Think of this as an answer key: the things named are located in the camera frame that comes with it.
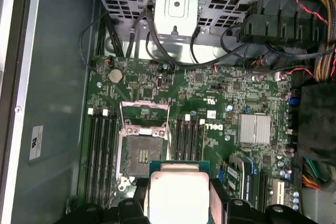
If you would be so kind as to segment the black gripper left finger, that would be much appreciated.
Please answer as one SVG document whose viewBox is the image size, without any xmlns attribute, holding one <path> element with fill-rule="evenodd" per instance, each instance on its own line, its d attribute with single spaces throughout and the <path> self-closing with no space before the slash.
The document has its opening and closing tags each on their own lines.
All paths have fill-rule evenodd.
<svg viewBox="0 0 336 224">
<path fill-rule="evenodd" d="M 65 223 L 148 223 L 144 214 L 144 200 L 149 180 L 136 182 L 132 198 L 126 198 L 107 210 L 97 204 L 84 204 L 65 216 Z"/>
</svg>

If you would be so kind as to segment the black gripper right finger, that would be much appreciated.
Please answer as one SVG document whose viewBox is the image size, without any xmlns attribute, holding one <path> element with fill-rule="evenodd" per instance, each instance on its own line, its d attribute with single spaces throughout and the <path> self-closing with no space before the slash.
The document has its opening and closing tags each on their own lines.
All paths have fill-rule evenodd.
<svg viewBox="0 0 336 224">
<path fill-rule="evenodd" d="M 242 199 L 231 199 L 219 179 L 211 179 L 209 185 L 209 211 L 215 223 L 315 223 L 308 217 L 283 205 L 270 205 L 264 212 Z"/>
</svg>

